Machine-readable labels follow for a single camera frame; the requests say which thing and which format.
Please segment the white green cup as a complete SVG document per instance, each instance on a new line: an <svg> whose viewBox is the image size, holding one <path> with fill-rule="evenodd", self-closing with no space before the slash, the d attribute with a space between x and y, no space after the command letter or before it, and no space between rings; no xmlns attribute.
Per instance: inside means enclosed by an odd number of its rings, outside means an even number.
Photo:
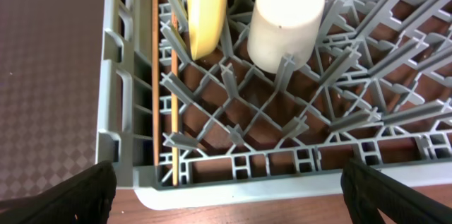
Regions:
<svg viewBox="0 0 452 224"><path fill-rule="evenodd" d="M261 70L276 73L291 54L300 69L311 58L325 0L255 0L247 52Z"/></svg>

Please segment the yellow plate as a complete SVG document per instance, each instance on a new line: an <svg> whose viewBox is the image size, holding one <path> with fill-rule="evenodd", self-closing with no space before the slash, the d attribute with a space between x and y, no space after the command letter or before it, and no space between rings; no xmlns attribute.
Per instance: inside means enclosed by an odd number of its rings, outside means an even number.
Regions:
<svg viewBox="0 0 452 224"><path fill-rule="evenodd" d="M227 0L187 0L189 42L192 59L215 50L225 21Z"/></svg>

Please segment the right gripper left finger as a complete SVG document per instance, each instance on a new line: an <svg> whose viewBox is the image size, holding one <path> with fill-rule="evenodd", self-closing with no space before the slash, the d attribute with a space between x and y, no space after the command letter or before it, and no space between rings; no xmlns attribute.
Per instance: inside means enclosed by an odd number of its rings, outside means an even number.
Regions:
<svg viewBox="0 0 452 224"><path fill-rule="evenodd" d="M1 224L106 223L117 178L104 160L36 196L1 202Z"/></svg>

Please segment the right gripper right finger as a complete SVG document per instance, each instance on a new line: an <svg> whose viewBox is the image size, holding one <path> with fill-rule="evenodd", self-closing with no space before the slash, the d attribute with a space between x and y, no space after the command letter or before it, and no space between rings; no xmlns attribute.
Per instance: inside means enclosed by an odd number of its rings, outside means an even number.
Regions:
<svg viewBox="0 0 452 224"><path fill-rule="evenodd" d="M351 220L383 223L384 213L395 223L451 222L451 208L356 160L343 168L340 184Z"/></svg>

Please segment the wooden chopstick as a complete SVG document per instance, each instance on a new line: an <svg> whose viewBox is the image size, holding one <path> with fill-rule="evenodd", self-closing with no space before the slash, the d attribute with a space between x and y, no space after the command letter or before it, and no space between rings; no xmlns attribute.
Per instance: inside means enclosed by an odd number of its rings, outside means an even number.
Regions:
<svg viewBox="0 0 452 224"><path fill-rule="evenodd" d="M175 13L172 13L171 18L172 25L177 28L178 22ZM171 71L175 76L178 76L178 58L177 53L172 50L172 63L171 63ZM172 118L172 132L179 131L179 103L177 96L175 94L171 95L171 118ZM177 187L179 184L179 149L176 147L172 148L172 184Z"/></svg>
<svg viewBox="0 0 452 224"><path fill-rule="evenodd" d="M159 16L158 1L152 0L152 87L153 87L153 158L154 165L160 162L160 87L159 87Z"/></svg>

